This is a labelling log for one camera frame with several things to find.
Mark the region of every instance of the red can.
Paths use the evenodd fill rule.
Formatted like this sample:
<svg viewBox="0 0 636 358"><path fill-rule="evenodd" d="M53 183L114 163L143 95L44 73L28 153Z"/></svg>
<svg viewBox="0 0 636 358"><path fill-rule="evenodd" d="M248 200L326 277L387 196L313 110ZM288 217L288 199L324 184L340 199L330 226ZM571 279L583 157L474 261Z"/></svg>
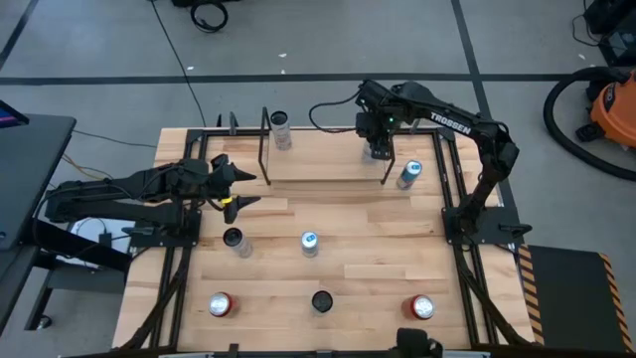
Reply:
<svg viewBox="0 0 636 358"><path fill-rule="evenodd" d="M428 296L417 294L402 303L402 312L405 317L428 319L435 312L435 304Z"/></svg>
<svg viewBox="0 0 636 358"><path fill-rule="evenodd" d="M227 316L235 306L235 300L225 292L217 292L210 297L209 310L214 317Z"/></svg>

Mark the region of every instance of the wooden table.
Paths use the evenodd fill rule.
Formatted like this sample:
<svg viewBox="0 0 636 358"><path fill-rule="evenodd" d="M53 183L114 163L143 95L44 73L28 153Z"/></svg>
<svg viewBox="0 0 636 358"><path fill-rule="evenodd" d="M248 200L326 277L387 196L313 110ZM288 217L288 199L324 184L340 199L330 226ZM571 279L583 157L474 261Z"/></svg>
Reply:
<svg viewBox="0 0 636 358"><path fill-rule="evenodd" d="M155 165L182 158L186 132L163 129ZM362 140L356 139L362 149ZM451 168L448 147L443 146ZM470 139L458 137L457 146L470 192L481 163ZM227 351L231 343L238 343L241 351L384 350L395 345L399 327L424 329L446 348L469 348L453 253L444 240L443 197L431 137L396 136L395 147L396 166L385 186L377 180L275 181L267 186L257 163L257 136L214 137L208 159L226 153L238 168L258 176L236 183L233 194L262 200L243 209L233 224L253 245L249 259L240 259L224 245L222 235L230 226L223 215L204 208L179 351ZM395 182L408 159L419 160L424 170L411 190L402 191ZM498 203L493 193L489 205ZM320 252L314 259L301 255L299 240L305 231L319 236ZM113 346L130 338L155 303L164 253L151 249L133 263ZM482 246L481 254L492 300L522 336L534 340L512 255L489 246ZM310 299L320 289L332 293L334 306L317 316ZM209 313L210 296L217 291L238 298L238 314L215 318ZM400 304L420 293L434 301L434 316L425 321L404 317ZM474 296L473 302L480 339L486 342ZM172 307L166 312L162 343L167 342Z"/></svg>

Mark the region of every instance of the orange vacuum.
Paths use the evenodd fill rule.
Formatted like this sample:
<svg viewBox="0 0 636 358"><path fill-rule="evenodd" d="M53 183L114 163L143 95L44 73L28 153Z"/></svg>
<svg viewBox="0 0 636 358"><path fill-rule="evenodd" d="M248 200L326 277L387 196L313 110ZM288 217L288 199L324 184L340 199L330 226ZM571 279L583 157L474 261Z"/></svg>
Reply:
<svg viewBox="0 0 636 358"><path fill-rule="evenodd" d="M606 137L636 148L636 72L616 68L579 70L561 80L548 94L544 104L544 122L552 138L587 164L613 176L636 181L636 172L613 165L592 155L565 136L555 123L554 109L560 93L577 81L589 81L587 97L592 101L591 123L576 131L587 142Z"/></svg>

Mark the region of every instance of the vacuum hose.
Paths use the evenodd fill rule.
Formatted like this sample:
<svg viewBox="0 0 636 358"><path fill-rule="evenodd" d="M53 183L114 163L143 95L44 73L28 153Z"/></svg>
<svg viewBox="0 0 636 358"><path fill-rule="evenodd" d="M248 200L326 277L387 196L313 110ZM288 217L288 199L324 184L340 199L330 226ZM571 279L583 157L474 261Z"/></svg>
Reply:
<svg viewBox="0 0 636 358"><path fill-rule="evenodd" d="M625 83L628 79L629 74L625 74L614 68L588 68L576 71L571 76L556 84L556 86L550 91L550 94L548 94L548 98L546 98L546 102L544 103L544 122L546 123L546 128L548 129L550 136L558 144L565 148L565 150L572 153L580 160L607 174L621 179L636 181L635 171L621 168L590 154L588 151L566 137L555 123L555 102L557 101L560 93L572 83L577 81L609 81Z"/></svg>

